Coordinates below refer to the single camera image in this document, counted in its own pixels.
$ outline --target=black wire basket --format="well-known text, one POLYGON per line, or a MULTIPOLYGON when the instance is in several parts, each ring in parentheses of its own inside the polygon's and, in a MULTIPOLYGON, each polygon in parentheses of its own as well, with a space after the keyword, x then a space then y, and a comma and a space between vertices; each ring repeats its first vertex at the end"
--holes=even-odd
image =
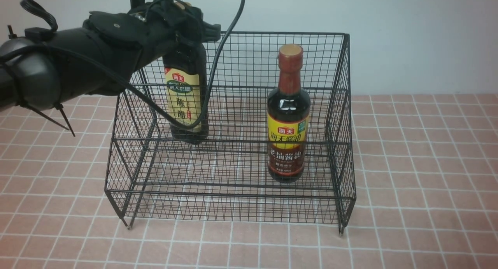
MULTIPOLYGON (((218 45, 205 45, 208 75, 218 45)), ((231 33, 210 95, 210 133, 198 145, 173 138, 131 92, 119 95, 105 177, 119 218, 128 228, 137 217, 338 224, 342 234, 356 201, 349 54, 343 33, 231 33), (301 85, 312 101, 305 170, 290 184, 267 171, 267 95, 283 44, 303 47, 301 85)), ((166 108, 162 62, 131 83, 166 108)))

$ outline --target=red bottle cap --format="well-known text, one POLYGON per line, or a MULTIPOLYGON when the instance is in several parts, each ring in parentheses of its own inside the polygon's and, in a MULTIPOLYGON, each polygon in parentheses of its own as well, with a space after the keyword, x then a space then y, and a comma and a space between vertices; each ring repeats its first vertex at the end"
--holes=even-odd
POLYGON ((301 88, 300 71, 303 67, 303 48, 298 44, 285 44, 279 49, 281 77, 279 89, 286 94, 295 94, 301 88))

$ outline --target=bottle neck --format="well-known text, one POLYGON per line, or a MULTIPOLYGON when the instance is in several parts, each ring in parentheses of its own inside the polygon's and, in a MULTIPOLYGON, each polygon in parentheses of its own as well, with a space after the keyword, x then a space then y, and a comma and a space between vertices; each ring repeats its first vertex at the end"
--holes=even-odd
POLYGON ((301 75, 297 72, 280 72, 279 90, 286 95, 297 94, 301 90, 301 75))

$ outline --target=soy sauce bottle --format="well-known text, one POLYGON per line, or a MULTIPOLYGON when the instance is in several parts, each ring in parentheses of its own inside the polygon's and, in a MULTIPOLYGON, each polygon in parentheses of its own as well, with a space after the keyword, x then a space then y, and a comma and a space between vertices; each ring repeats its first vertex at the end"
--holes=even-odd
MULTIPOLYGON (((167 112, 183 124, 193 124, 201 114, 206 99, 206 49, 180 45, 176 52, 162 58, 167 86, 167 112)), ((206 114, 193 129, 180 129, 170 124, 173 138, 197 145, 209 135, 206 114)))
POLYGON ((268 171, 281 183, 297 181, 304 171, 311 100, 301 88, 303 48, 285 44, 279 49, 279 86, 267 99, 268 171))

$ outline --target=yellow label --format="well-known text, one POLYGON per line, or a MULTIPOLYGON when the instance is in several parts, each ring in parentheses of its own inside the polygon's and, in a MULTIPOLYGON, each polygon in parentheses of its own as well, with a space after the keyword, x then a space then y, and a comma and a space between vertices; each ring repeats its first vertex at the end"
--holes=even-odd
MULTIPOLYGON (((199 75, 165 68, 164 77, 168 95, 167 113, 185 125, 194 123, 201 113, 199 75)), ((201 124, 190 131, 201 131, 201 124)))
MULTIPOLYGON (((280 122, 268 115, 268 138, 270 141, 296 142, 306 140, 308 131, 308 120, 299 122, 280 122)), ((298 143, 274 143, 277 148, 291 150, 298 147, 298 143)))

